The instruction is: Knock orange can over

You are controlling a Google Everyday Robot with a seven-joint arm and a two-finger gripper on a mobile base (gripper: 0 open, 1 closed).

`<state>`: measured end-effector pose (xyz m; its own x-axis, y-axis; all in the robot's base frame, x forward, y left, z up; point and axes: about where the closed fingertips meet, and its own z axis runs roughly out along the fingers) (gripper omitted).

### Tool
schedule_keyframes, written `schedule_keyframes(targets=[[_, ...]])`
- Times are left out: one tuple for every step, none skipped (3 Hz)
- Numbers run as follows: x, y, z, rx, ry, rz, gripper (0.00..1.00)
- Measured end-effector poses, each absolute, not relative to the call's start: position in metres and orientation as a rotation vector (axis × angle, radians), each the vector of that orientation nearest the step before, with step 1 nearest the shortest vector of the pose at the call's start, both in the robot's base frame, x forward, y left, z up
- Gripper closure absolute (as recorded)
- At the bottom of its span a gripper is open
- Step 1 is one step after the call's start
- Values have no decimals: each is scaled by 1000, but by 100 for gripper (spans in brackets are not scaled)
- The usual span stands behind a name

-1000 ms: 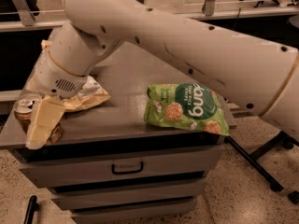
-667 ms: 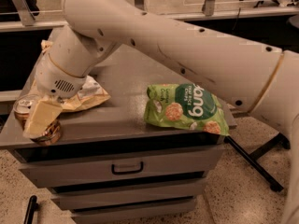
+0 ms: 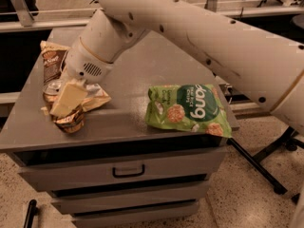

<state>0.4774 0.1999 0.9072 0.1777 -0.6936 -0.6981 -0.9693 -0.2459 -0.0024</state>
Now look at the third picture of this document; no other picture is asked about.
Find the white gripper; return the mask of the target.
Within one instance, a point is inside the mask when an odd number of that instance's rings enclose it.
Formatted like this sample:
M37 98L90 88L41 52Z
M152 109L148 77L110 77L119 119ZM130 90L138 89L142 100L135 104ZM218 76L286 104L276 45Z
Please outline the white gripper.
M87 84L97 84L111 71L112 65L100 59L79 37L68 50L63 75L68 79L84 80ZM84 81L69 81L60 90L50 114L65 117L70 114L86 97ZM46 106L41 107L45 116L49 116Z

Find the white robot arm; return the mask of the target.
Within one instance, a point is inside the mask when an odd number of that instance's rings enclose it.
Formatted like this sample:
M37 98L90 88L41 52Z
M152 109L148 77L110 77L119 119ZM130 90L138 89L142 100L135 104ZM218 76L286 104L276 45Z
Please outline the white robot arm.
M67 53L50 113L65 117L117 58L155 31L262 109L304 134L303 46L181 0L96 0L100 6Z

